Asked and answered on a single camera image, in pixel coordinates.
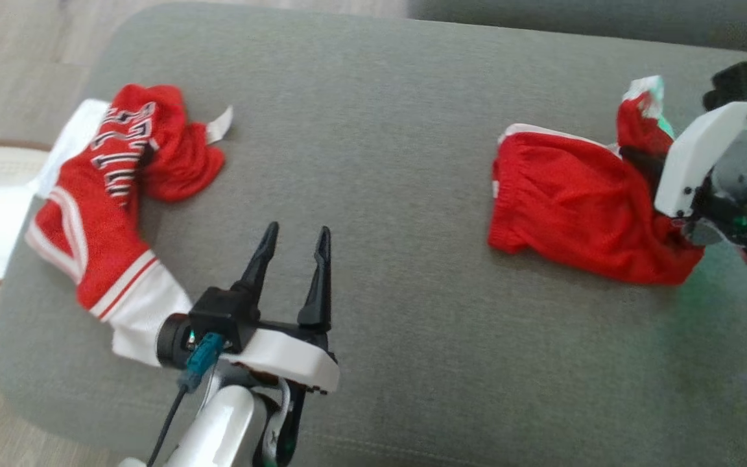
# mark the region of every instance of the teal connector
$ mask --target teal connector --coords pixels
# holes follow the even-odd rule
[[[201,385],[204,375],[215,365],[220,353],[223,352],[224,338],[215,332],[208,332],[204,339],[198,344],[184,370],[178,378],[178,386],[186,387],[187,392],[192,394]]]

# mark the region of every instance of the gray fabric surface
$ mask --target gray fabric surface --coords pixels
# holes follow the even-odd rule
[[[294,465],[747,465],[747,269],[712,248],[679,289],[634,287],[486,246],[490,166],[513,121],[613,141],[631,79],[667,79],[680,130],[747,54],[426,21],[169,5],[118,30],[84,97],[174,83],[193,119],[232,103],[204,192],[143,203],[193,298],[281,223],[261,308],[293,320],[333,231],[335,395]],[[148,455],[174,372],[110,330],[24,243],[0,296],[0,388],[48,431]],[[198,404],[184,405],[175,430]]]
[[[433,21],[747,51],[747,0],[407,0]]]

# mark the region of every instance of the red and white garment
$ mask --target red and white garment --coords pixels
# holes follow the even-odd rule
[[[660,128],[657,99],[649,89],[625,95],[619,144],[667,153],[673,138]],[[617,147],[513,124],[501,136],[492,180],[493,248],[533,248],[558,263],[645,284],[683,283],[702,259],[704,249],[653,209],[645,178]]]
[[[137,199],[189,198],[213,181],[223,153],[187,121],[174,86],[125,86],[85,150],[62,164],[26,242],[77,285],[77,300],[112,326],[112,349],[159,366],[157,331],[192,305],[137,234]]]

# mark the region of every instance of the black cable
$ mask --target black cable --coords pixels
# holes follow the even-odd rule
[[[180,405],[180,402],[183,401],[187,391],[189,391],[189,387],[187,387],[187,385],[181,385],[180,390],[178,391],[178,396],[175,397],[174,402],[172,402],[172,408],[169,409],[169,414],[166,416],[166,422],[163,423],[163,428],[160,429],[158,442],[154,445],[154,450],[152,451],[151,457],[148,458],[146,467],[154,466],[154,461],[158,458],[158,453],[160,452],[160,448],[163,446],[163,441],[166,440],[166,433],[169,432],[169,426],[172,425],[174,414],[178,411],[178,406]]]

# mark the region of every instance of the red stripe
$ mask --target red stripe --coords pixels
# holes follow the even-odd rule
[[[130,281],[128,281],[128,283],[127,283],[127,284],[125,284],[125,287],[123,287],[123,290],[121,290],[121,292],[119,292],[119,293],[117,294],[116,298],[115,298],[115,299],[113,299],[113,302],[112,302],[112,304],[108,305],[108,307],[106,308],[106,310],[105,310],[105,311],[103,311],[103,313],[101,313],[101,314],[100,314],[100,316],[98,316],[98,317],[97,317],[97,318],[98,318],[98,319],[99,319],[100,321],[102,321],[102,320],[103,320],[103,317],[104,317],[104,316],[106,316],[107,314],[109,314],[109,312],[110,312],[110,311],[112,310],[113,306],[114,306],[114,305],[116,305],[116,304],[117,304],[117,302],[119,301],[119,299],[121,299],[121,298],[122,298],[122,297],[123,297],[123,296],[125,295],[125,293],[127,292],[128,288],[129,288],[129,287],[131,287],[131,286],[132,286],[132,284],[134,284],[134,281],[136,281],[136,280],[137,280],[137,278],[139,278],[139,277],[140,277],[140,274],[142,274],[143,272],[145,272],[145,270],[146,270],[146,269],[148,269],[148,267],[149,267],[149,266],[151,266],[151,265],[152,265],[152,263],[154,263],[154,262],[155,262],[155,261],[157,261],[157,260],[158,260],[158,259],[157,259],[156,257],[154,257],[154,258],[151,258],[151,259],[150,259],[150,260],[148,261],[148,263],[146,263],[146,265],[145,265],[145,266],[143,266],[143,268],[141,268],[141,269],[140,269],[139,271],[137,271],[137,273],[136,273],[136,274],[134,275],[134,277],[133,277],[133,278],[131,278],[131,280],[130,280]]]

